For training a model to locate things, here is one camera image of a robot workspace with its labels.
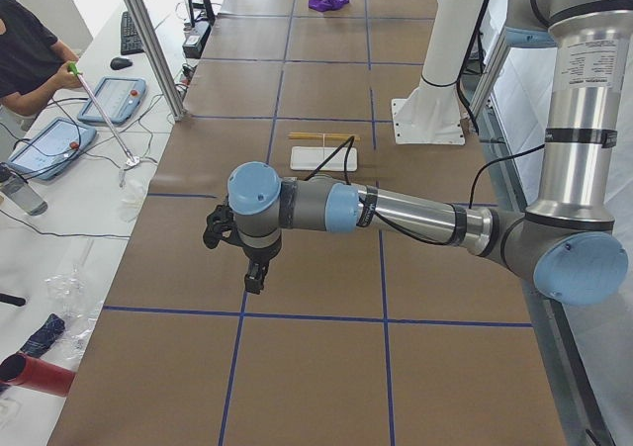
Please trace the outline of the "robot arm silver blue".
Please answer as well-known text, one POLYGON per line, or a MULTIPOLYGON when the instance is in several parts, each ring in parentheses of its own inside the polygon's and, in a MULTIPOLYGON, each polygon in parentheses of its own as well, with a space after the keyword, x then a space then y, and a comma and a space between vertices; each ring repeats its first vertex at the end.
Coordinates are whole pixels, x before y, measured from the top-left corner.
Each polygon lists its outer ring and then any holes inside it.
POLYGON ((245 288, 257 294, 286 229, 347 233, 381 227, 416 241, 461 246, 544 296, 574 306, 615 293, 628 256, 604 197, 632 37, 632 0, 509 0, 517 45, 557 49, 537 199, 523 213, 428 201, 319 174, 282 178, 248 162, 207 218, 209 247, 240 247, 245 288))

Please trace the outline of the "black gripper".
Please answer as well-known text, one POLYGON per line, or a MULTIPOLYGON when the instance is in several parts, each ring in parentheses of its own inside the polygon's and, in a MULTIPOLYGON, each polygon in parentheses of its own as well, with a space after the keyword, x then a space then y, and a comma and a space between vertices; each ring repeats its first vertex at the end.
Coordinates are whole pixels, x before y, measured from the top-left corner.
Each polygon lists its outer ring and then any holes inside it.
POLYGON ((281 242, 276 241, 263 248, 244 245, 242 250, 249 260, 244 275, 244 289, 249 294, 259 295, 264 289, 269 263, 281 251, 281 242))

